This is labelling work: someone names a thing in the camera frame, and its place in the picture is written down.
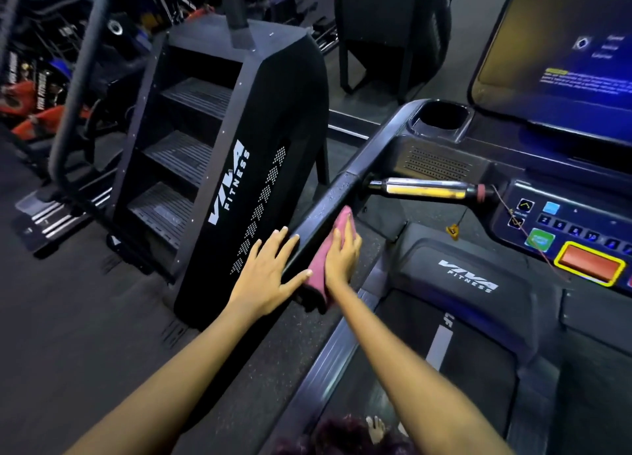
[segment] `yellow button border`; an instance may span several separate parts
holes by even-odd
[[[614,273],[614,276],[612,277],[612,279],[610,281],[604,282],[604,281],[600,281],[599,279],[596,279],[595,277],[591,277],[590,275],[584,274],[583,272],[580,272],[579,270],[575,270],[574,268],[568,267],[566,265],[562,265],[562,264],[559,263],[559,261],[560,261],[560,259],[562,259],[562,256],[566,252],[566,249],[568,248],[569,245],[572,245],[572,246],[577,247],[577,248],[579,248],[581,250],[585,250],[587,252],[593,253],[595,255],[599,255],[601,257],[604,257],[605,259],[612,260],[614,262],[619,262],[619,268]],[[614,285],[614,283],[617,281],[617,279],[619,278],[619,276],[621,275],[621,272],[623,272],[623,270],[626,268],[625,260],[621,260],[621,259],[619,259],[617,257],[613,257],[610,254],[606,254],[604,252],[595,250],[595,249],[590,248],[590,247],[586,247],[585,245],[581,245],[581,244],[578,244],[578,243],[570,241],[570,240],[567,241],[562,246],[560,251],[557,253],[557,257],[555,258],[553,263],[557,267],[563,268],[567,272],[570,272],[570,273],[575,274],[575,275],[579,275],[580,277],[582,277],[584,279],[588,279],[589,281],[594,282],[594,283],[599,284],[599,285],[604,286],[604,287],[612,287]]]

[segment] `cup holder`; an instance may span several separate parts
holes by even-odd
[[[440,99],[427,99],[408,121],[408,129],[419,137],[459,142],[470,126],[474,111],[468,106]]]

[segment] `viva fitness logo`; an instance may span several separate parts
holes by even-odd
[[[230,211],[230,205],[239,188],[243,170],[246,168],[246,161],[249,157],[250,153],[243,147],[240,140],[237,140],[233,148],[233,168],[228,169],[224,174],[224,179],[219,186],[217,197],[215,197],[215,201],[213,202],[213,210],[209,216],[209,222],[214,226],[216,226],[219,221],[220,208],[223,208],[225,211]]]
[[[487,293],[491,293],[498,288],[497,284],[494,284],[483,277],[478,277],[472,274],[469,270],[460,268],[458,265],[450,264],[446,260],[442,260],[438,264],[442,267],[448,268],[448,274],[454,275],[454,277],[458,277],[466,284],[470,284],[478,289],[484,290]]]

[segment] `treadmill control panel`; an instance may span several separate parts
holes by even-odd
[[[494,235],[536,256],[541,251],[574,275],[632,294],[632,219],[523,181],[512,182],[503,200],[513,217],[501,204]]]

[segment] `speaker grille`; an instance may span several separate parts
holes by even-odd
[[[240,245],[239,252],[237,252],[237,260],[234,262],[230,274],[241,272],[241,269],[246,264],[246,259],[250,252],[250,248],[255,242],[255,234],[257,233],[258,223],[261,220],[261,217],[264,215],[265,206],[267,205],[268,199],[270,199],[270,195],[273,192],[274,184],[276,183],[277,177],[279,176],[281,166],[283,165],[283,161],[285,161],[285,156],[287,155],[287,153],[288,147],[282,145],[274,155],[272,167],[270,167],[268,176],[265,178],[264,188],[257,198],[258,204],[253,211],[252,216],[250,217],[250,225],[246,229],[246,234],[244,235],[243,242]]]
[[[438,181],[463,181],[470,172],[470,164],[437,156],[417,147],[413,147],[408,153],[404,168],[417,172],[425,179]]]

